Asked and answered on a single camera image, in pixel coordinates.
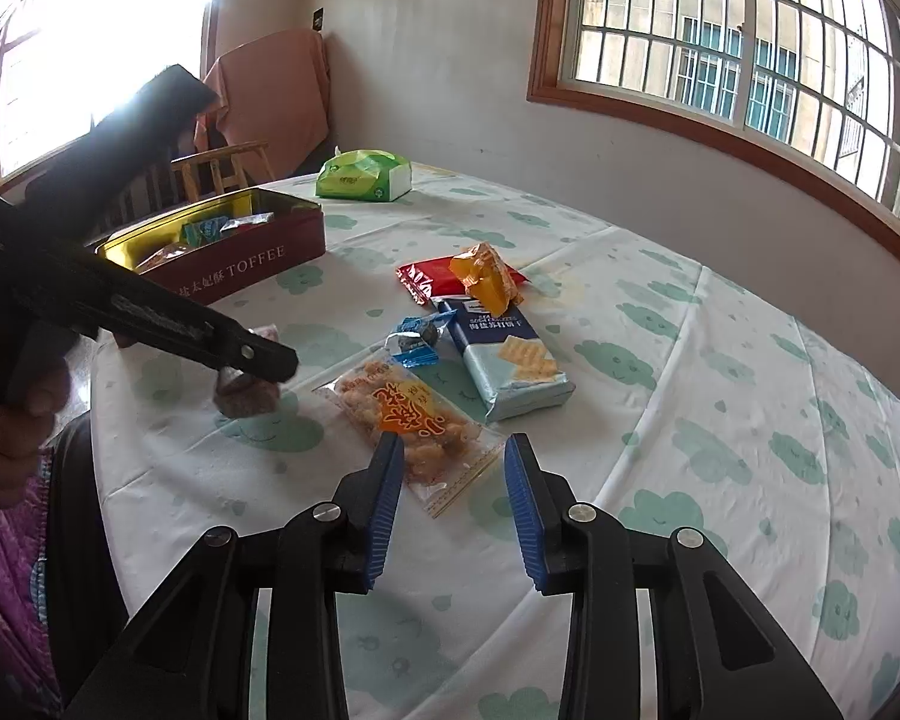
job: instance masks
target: person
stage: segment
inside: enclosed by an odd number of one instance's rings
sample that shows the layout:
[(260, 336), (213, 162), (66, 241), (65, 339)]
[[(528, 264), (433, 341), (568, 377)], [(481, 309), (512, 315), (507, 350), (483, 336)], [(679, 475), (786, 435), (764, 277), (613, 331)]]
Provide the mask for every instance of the person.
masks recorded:
[(60, 716), (127, 622), (98, 507), (89, 414), (44, 447), (69, 391), (60, 360), (21, 406), (0, 405), (0, 718), (7, 720)]

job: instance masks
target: bright window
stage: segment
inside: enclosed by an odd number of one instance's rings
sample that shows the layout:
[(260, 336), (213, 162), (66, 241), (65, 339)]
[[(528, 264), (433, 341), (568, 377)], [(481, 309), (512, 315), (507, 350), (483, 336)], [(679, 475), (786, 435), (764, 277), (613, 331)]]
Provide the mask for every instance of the bright window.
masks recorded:
[(0, 182), (87, 133), (166, 66), (200, 75), (212, 0), (23, 0), (0, 42)]
[(900, 230), (900, 20), (884, 1), (570, 0), (566, 12), (563, 83), (736, 130)]

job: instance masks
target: black handheld tool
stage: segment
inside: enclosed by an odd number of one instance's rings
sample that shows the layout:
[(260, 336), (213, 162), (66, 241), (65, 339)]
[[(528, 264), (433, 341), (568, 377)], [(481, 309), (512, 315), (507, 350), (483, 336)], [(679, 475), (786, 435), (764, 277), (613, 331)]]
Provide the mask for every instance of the black handheld tool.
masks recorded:
[(100, 327), (209, 367), (293, 376), (293, 349), (82, 248), (106, 205), (215, 98), (170, 67), (56, 157), (23, 203), (0, 199), (0, 403), (21, 403), (74, 331), (95, 338)]
[(149, 597), (64, 720), (245, 720), (257, 596), (272, 587), (266, 716), (346, 720), (335, 593), (366, 594), (384, 568), (403, 440), (384, 433), (333, 500), (282, 529), (211, 528)]
[(573, 593), (560, 720), (637, 720), (636, 589), (650, 591), (660, 720), (840, 720), (807, 661), (740, 575), (694, 528), (631, 531), (506, 442), (506, 491), (527, 574)]

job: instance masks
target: round table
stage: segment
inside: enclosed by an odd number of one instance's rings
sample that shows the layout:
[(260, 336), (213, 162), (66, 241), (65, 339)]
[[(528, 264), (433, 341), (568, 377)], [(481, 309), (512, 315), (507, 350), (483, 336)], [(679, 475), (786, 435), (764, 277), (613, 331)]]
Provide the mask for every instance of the round table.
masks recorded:
[[(225, 419), (213, 371), (101, 344), (94, 455), (130, 611), (209, 527), (280, 527), (365, 466), (370, 447), (312, 390), (423, 313), (395, 266), (487, 241), (532, 282), (521, 309), (577, 384), (493, 429), (529, 434), (544, 469), (629, 528), (706, 533), (845, 717), (870, 717), (900, 676), (900, 401), (792, 317), (625, 229), (445, 170), (415, 166), (413, 186), (320, 201), (326, 255), (216, 304), (298, 351), (278, 413)], [(269, 188), (314, 196), (312, 177)], [(458, 359), (422, 375), (480, 415)], [(500, 464), (436, 519), (404, 490), (375, 590), (338, 597), (351, 716), (556, 718), (569, 611), (524, 573)], [(643, 597), (640, 616), (655, 717)]]

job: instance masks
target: person's hand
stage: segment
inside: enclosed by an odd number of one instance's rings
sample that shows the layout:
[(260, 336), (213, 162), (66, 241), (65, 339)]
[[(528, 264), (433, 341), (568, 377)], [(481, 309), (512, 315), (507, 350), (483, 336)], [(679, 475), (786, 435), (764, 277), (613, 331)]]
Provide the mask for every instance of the person's hand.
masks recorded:
[(37, 450), (53, 431), (53, 415), (70, 397), (65, 362), (36, 382), (21, 408), (0, 406), (0, 509), (23, 500), (26, 480), (36, 473)]

